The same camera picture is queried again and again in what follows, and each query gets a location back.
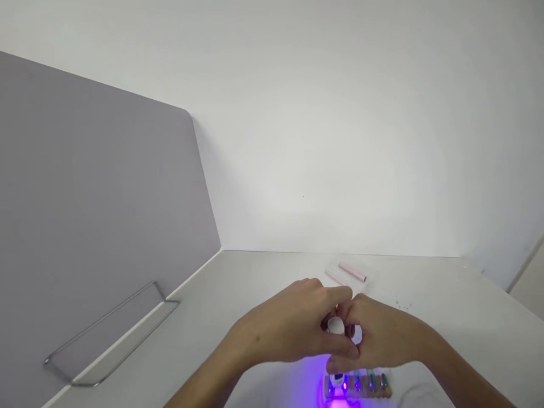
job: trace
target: hand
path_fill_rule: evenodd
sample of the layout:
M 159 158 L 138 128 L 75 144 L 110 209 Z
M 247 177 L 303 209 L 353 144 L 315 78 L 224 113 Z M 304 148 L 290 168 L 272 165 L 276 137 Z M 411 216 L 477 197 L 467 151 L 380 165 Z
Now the hand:
M 357 360 L 332 356 L 327 362 L 330 374 L 359 368 L 398 367 L 420 360 L 427 346 L 440 338 L 420 319 L 363 294 L 339 309 L 342 309 L 339 313 L 347 315 L 345 324 L 361 326 L 363 341 L 358 345 Z
M 250 365 L 318 354 L 357 358 L 351 339 L 324 331 L 337 304 L 351 297 L 347 286 L 325 288 L 318 279 L 298 280 L 238 320 L 224 341 L 243 345 Z

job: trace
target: white tabletop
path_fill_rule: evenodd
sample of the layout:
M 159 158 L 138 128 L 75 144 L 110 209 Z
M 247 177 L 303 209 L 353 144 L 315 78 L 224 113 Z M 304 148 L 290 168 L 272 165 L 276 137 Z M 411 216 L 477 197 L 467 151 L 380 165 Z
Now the white tabletop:
M 457 258 L 349 256 L 367 271 L 354 292 L 401 308 L 432 325 L 516 406 L 544 406 L 544 322 Z M 333 254 L 222 251 L 180 287 L 181 305 L 110 378 L 92 389 L 68 388 L 54 408 L 161 408 L 231 325 L 291 282 L 325 275 Z M 325 356 L 262 364 L 248 371 L 229 407 L 320 407 Z M 451 406 L 418 363 L 387 371 L 393 398 L 364 406 Z

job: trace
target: metal rail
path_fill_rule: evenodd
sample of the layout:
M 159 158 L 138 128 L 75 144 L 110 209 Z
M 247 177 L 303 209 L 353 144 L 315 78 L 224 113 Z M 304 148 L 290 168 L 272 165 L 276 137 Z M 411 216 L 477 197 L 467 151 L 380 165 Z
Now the metal rail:
M 157 289 L 157 292 L 159 293 L 160 297 L 162 298 L 162 301 L 161 303 L 173 303 L 175 304 L 175 306 L 172 308 L 171 311 L 169 311 L 166 316 L 164 316 L 133 348 L 130 349 L 130 351 L 125 354 L 125 356 L 116 364 L 113 366 L 113 368 L 108 371 L 108 373 L 102 377 L 100 380 L 98 380 L 97 382 L 75 382 L 75 378 L 77 378 L 77 376 L 75 377 L 71 377 L 69 374 L 67 374 L 64 370 L 60 369 L 59 366 L 55 365 L 55 363 L 52 361 L 53 357 L 57 354 L 59 354 L 62 350 L 64 350 L 67 346 L 69 346 L 70 344 L 72 344 L 73 342 L 75 342 L 78 338 L 80 338 L 81 336 L 83 336 L 85 333 L 87 333 L 89 330 L 91 330 L 94 326 L 96 326 L 98 323 L 102 322 L 102 320 L 104 320 L 105 318 L 107 318 L 108 316 L 110 316 L 112 313 L 114 313 L 116 310 L 118 310 L 119 308 L 121 308 L 123 305 L 125 305 L 127 302 L 129 302 L 130 300 L 132 300 L 135 296 L 139 295 L 140 293 L 142 293 L 145 289 L 149 288 L 150 286 L 155 286 L 155 288 Z M 134 350 L 136 350 L 138 348 L 138 346 L 140 344 L 142 344 L 144 342 L 144 340 L 146 338 L 149 337 L 149 335 L 151 333 L 153 333 L 155 331 L 155 329 L 157 327 L 159 327 L 159 325 L 168 317 L 170 316 L 170 314 L 176 310 L 176 308 L 179 306 L 180 302 L 178 300 L 168 300 L 163 292 L 163 290 L 161 289 L 161 287 L 159 286 L 158 282 L 156 280 L 154 280 L 153 282 L 150 282 L 148 283 L 147 285 L 145 285 L 143 288 L 141 288 L 139 291 L 137 291 L 136 293 L 132 294 L 131 296 L 129 296 L 127 299 L 125 299 L 123 302 L 121 302 L 118 306 L 116 306 L 115 308 L 113 308 L 112 310 L 110 310 L 108 313 L 106 313 L 104 316 L 102 316 L 101 318 L 99 318 L 97 321 L 95 321 L 93 324 L 91 324 L 89 327 L 85 328 L 84 330 L 82 330 L 81 332 L 79 332 L 78 334 L 76 334 L 75 336 L 73 336 L 71 339 L 69 339 L 66 343 L 64 343 L 62 346 L 60 346 L 58 349 L 56 349 L 55 351 L 53 351 L 51 354 L 49 354 L 47 356 L 47 358 L 44 360 L 44 366 L 46 366 L 47 369 L 49 369 L 51 372 L 53 372 L 58 378 L 60 378 L 62 381 L 70 384 L 71 386 L 79 386 L 79 387 L 95 387 L 101 383 L 104 382 L 105 379 L 107 379 L 133 352 Z

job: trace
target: pink pen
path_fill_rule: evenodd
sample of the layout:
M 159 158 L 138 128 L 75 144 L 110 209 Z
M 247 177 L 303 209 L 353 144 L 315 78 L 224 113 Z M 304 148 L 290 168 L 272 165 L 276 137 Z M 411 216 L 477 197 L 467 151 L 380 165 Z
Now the pink pen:
M 363 275 L 361 272 L 359 272 L 357 269 L 351 267 L 345 262 L 339 262 L 338 266 L 341 267 L 344 271 L 348 272 L 349 274 L 353 275 L 357 279 L 359 279 L 361 282 L 365 282 L 367 280 L 367 277 Z

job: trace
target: forearm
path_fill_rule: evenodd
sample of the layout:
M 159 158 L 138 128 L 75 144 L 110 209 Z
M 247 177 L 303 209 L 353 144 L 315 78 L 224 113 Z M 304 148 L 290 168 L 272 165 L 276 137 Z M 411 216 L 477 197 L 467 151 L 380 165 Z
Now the forearm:
M 514 407 L 437 332 L 430 339 L 421 361 L 456 407 Z
M 228 335 L 164 408 L 221 408 L 251 366 Z

